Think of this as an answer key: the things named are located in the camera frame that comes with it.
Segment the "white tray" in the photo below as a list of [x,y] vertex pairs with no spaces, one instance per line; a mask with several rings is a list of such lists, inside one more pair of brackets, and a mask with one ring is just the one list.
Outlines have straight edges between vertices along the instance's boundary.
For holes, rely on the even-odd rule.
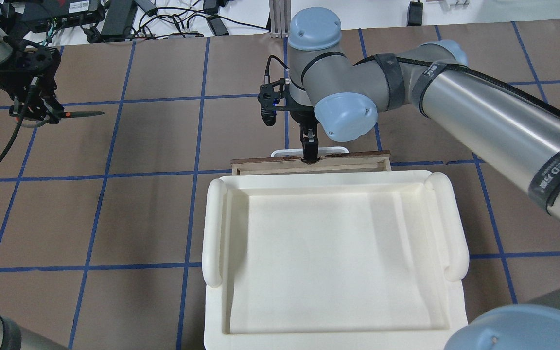
[[208,350],[437,350],[467,324],[442,173],[225,176],[207,195]]

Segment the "sticker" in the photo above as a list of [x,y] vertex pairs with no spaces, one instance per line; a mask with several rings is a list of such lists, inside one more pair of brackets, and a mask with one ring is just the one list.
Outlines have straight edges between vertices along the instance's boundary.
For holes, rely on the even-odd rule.
[[69,13],[80,13],[83,11],[89,10],[89,0],[87,1],[80,1],[80,2],[72,2],[69,5]]

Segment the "white handle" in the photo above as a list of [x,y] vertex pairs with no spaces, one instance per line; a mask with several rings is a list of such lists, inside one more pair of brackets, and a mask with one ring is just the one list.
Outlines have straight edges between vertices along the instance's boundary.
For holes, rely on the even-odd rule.
[[222,284],[220,273],[220,245],[222,244],[222,213],[226,184],[221,179],[211,181],[207,192],[204,240],[202,241],[202,276],[211,288]]
[[444,239],[449,251],[449,266],[444,269],[444,276],[451,282],[460,281],[468,272],[470,255],[462,221],[459,218],[457,202],[453,195],[453,186],[443,173],[429,175],[425,180],[425,186],[436,192],[438,210],[446,229]]

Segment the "gray robot arm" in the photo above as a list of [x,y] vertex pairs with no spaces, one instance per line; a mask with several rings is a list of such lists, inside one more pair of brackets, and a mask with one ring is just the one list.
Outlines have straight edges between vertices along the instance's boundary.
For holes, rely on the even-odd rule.
[[331,139],[354,140],[378,112],[413,104],[560,220],[558,109],[468,69],[449,40],[354,66],[339,42],[332,11],[311,7],[291,22],[291,97],[314,107]]

